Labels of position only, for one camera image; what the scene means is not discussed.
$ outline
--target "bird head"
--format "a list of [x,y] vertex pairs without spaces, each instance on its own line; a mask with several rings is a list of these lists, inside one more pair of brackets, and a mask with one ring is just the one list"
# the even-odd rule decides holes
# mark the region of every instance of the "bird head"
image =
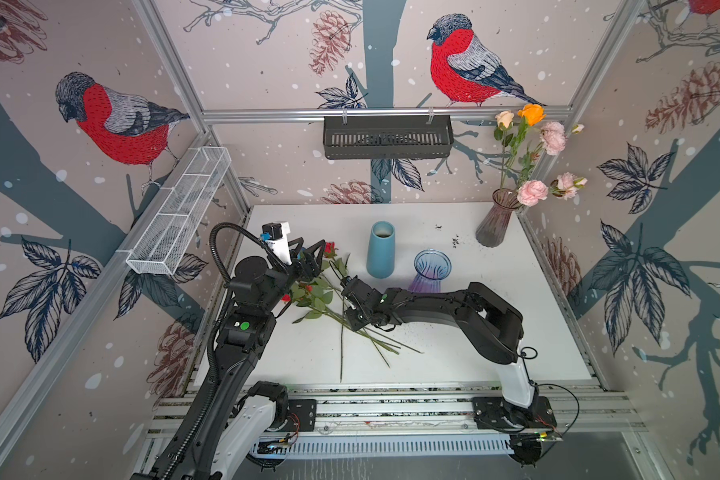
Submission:
[[451,33],[462,28],[472,29],[472,22],[469,21],[467,15],[461,13],[443,15],[432,25],[427,40],[432,40],[437,46],[441,46],[451,36]]
[[88,119],[83,95],[88,88],[95,84],[96,82],[91,77],[80,72],[72,72],[61,79],[56,86],[56,101],[64,121],[72,118],[78,121]]

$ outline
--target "brown glass vase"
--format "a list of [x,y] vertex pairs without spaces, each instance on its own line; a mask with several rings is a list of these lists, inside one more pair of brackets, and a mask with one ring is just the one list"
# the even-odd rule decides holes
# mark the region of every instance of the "brown glass vase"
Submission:
[[512,212],[520,208],[521,203],[518,202],[518,192],[509,188],[500,188],[494,192],[494,206],[490,208],[488,215],[475,232],[475,236],[480,245],[499,246],[504,241],[507,233],[507,225]]

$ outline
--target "black metal basket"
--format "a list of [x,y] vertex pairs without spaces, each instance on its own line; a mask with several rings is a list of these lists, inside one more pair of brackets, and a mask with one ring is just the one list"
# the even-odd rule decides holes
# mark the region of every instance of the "black metal basket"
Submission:
[[326,158],[446,158],[454,132],[449,115],[326,117],[322,144]]

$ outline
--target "orange flower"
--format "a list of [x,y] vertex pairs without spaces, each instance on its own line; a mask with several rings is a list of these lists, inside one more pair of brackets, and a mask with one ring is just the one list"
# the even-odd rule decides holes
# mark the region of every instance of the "orange flower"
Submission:
[[541,105],[528,104],[518,112],[518,115],[525,117],[529,127],[533,127],[544,119],[547,115],[544,114],[544,108]]

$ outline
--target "white tabletop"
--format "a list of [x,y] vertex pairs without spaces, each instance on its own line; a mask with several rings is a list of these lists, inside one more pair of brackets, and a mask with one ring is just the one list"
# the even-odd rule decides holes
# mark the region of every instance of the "white tabletop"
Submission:
[[[390,286],[408,288],[415,276],[414,257],[434,248],[451,259],[451,275],[442,291],[484,283],[523,314],[522,346],[539,352],[528,361],[530,377],[537,381],[585,380],[590,374],[576,348],[547,280],[528,243],[520,222],[512,217],[504,242],[496,248],[480,245],[474,232],[489,211],[490,203],[463,204],[371,204],[371,205],[259,205],[253,208],[248,230],[261,233],[261,225],[288,221],[289,239],[304,237],[309,246],[325,239],[336,242],[338,254],[350,254],[351,276],[383,292]],[[394,273],[384,280],[365,270],[371,225],[386,220],[395,228]],[[261,255],[253,242],[243,241],[236,261]],[[328,271],[328,277],[339,286]],[[341,312],[338,296],[330,307]],[[339,324],[326,316],[293,324],[306,309],[291,306],[278,319],[272,338],[246,384],[259,380],[285,385],[327,388],[339,382]],[[354,332],[344,331],[344,367],[341,385],[347,386],[452,386],[498,380],[491,363],[480,356],[460,329],[428,323],[398,326],[385,333],[421,350],[402,349],[400,355],[384,352],[387,368],[373,344]],[[202,382],[207,360],[198,372]]]

